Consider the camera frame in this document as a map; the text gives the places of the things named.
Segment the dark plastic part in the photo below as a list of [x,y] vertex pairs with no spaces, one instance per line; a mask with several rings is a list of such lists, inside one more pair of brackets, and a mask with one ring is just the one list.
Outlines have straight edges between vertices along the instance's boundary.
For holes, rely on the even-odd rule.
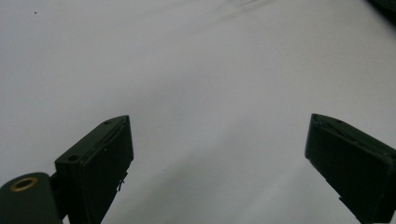
[[396,12],[396,0],[374,0],[381,7],[389,9],[393,12]]
[[59,219],[63,220],[67,215],[67,197],[65,195],[65,189],[59,182],[58,174],[55,173],[49,180],[52,185],[52,194],[55,198],[56,207],[58,208]]
[[341,120],[313,114],[305,156],[361,223],[389,223],[396,151]]
[[0,223],[59,224],[50,177],[32,173],[0,188]]
[[56,162],[71,223],[101,223],[134,159],[128,116],[107,120]]

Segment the white surface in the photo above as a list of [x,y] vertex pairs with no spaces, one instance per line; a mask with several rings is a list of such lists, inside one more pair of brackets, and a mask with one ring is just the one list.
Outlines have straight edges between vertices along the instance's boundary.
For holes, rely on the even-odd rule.
[[2,1],[0,184],[129,114],[103,223],[359,223],[304,158],[308,122],[396,147],[395,37],[363,0]]

